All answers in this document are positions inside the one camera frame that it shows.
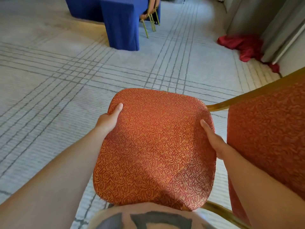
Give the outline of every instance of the person's left arm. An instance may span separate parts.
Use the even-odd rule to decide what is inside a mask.
[[[115,127],[123,104],[101,115],[96,127],[65,149],[0,205],[6,229],[69,229],[92,175],[106,135]]]

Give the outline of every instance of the floor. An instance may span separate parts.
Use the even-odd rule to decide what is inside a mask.
[[[69,15],[65,0],[0,0],[0,203],[84,136],[124,88],[151,88],[215,104],[279,79],[255,60],[215,43],[225,34],[223,4],[162,2],[161,25],[140,51],[109,47],[105,27]],[[227,111],[212,114],[226,138]],[[231,208],[217,161],[209,200]],[[85,229],[107,203],[90,180],[71,228]],[[234,228],[207,213],[216,228]]]

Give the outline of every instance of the curtain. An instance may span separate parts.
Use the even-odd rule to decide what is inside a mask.
[[[275,64],[305,29],[305,0],[287,0],[262,34],[262,62]]]

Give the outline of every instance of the person's right arm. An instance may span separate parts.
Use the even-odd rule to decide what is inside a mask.
[[[200,121],[217,157],[224,161],[228,176],[255,229],[305,227],[305,201],[266,172],[252,165],[234,148]]]

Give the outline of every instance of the table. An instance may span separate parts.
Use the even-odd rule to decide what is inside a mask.
[[[104,22],[99,0],[66,0],[66,3],[73,17]]]
[[[149,0],[100,0],[109,45],[118,50],[138,51],[139,16]],[[157,10],[160,20],[160,8]]]

